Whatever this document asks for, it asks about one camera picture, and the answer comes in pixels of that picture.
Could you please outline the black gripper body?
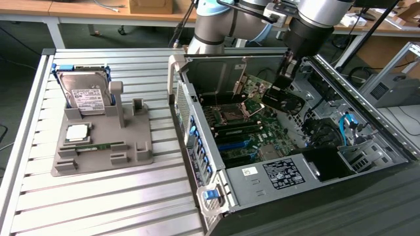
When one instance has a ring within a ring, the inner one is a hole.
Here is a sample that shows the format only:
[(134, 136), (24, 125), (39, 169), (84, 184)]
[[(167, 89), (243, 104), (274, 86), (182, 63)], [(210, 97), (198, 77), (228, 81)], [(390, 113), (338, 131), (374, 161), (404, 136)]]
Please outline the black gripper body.
[(292, 18), (283, 42), (296, 59), (315, 56), (335, 31), (334, 27), (319, 27), (299, 18)]

